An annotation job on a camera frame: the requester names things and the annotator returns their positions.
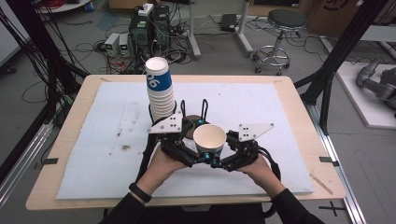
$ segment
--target wooden table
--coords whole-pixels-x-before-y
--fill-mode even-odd
[[[342,199],[346,191],[331,162],[321,162],[319,157],[328,157],[317,131],[307,114],[300,96],[288,77],[264,76],[172,76],[174,82],[218,82],[218,83],[267,83],[274,84],[281,104],[290,123],[296,143],[311,176],[314,193],[296,195],[299,200]],[[76,143],[82,124],[91,108],[97,90],[102,82],[145,82],[145,76],[88,76],[78,93],[69,115],[49,154],[49,158],[59,158],[57,164],[45,165],[26,202],[29,210],[50,210],[66,208],[113,207],[120,199],[106,200],[57,200],[65,166]],[[153,198],[147,206],[188,205],[212,203],[259,203],[269,202],[267,196],[221,196]]]

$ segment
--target black wristband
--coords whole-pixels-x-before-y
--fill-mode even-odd
[[[145,191],[140,189],[136,183],[132,183],[129,186],[129,189],[131,190],[132,193],[134,193],[137,197],[139,197],[141,200],[143,200],[145,203],[148,203],[151,200],[151,196],[149,196]]]

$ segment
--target stool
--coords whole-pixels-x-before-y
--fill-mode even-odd
[[[254,52],[253,61],[257,61],[255,72],[260,73],[262,71],[261,64],[267,63],[278,66],[279,71],[276,75],[280,76],[282,68],[290,67],[290,56],[280,47],[283,34],[301,30],[305,26],[305,17],[292,10],[274,9],[268,13],[267,20],[268,23],[280,30],[280,33],[273,46],[264,46]]]

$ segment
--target floor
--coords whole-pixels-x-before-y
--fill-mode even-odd
[[[68,47],[79,59],[80,63],[91,74],[104,74],[106,64],[102,55],[92,52],[92,45],[105,40],[113,32],[126,32],[129,15],[109,11],[101,7],[92,13],[82,10],[57,14],[60,30]],[[238,39],[233,34],[220,34],[214,21],[220,21],[220,16],[202,17],[196,19],[196,38],[202,52],[199,60],[191,60],[186,64],[171,64],[172,75],[274,75],[275,68],[264,67],[260,74],[254,72],[255,63],[247,58]],[[59,38],[50,30],[59,49],[64,49]],[[245,34],[254,49],[263,45],[271,45],[276,37],[274,30],[246,28]],[[327,53],[315,35],[301,31],[302,38],[293,35],[282,43],[282,47],[290,54],[292,61],[289,69],[283,71],[283,76],[293,81],[300,80],[316,72],[326,59]],[[360,42],[348,60],[369,62],[375,56],[381,56],[386,63],[394,61],[374,42]],[[21,136],[42,109],[45,99],[44,85],[35,76],[32,65],[23,54],[17,53],[11,60],[17,68],[15,74],[8,74],[4,69],[0,73],[0,142],[2,143],[0,162],[15,147]],[[361,211],[367,223],[396,222],[396,162],[395,130],[367,128],[349,100],[345,90],[337,78],[333,81],[332,99],[329,113],[329,133],[337,151],[340,162],[346,172],[347,179],[355,193]],[[0,223],[97,223],[103,209],[65,210],[65,211],[28,211],[24,204],[38,177],[40,170],[34,166],[50,143],[56,137],[59,128],[54,128],[48,142],[38,153],[31,168],[26,172],[18,186],[0,210]],[[306,208],[326,223],[351,223],[342,201],[303,202]],[[323,209],[331,206],[338,210]],[[280,223],[277,215],[270,217],[267,223]]]

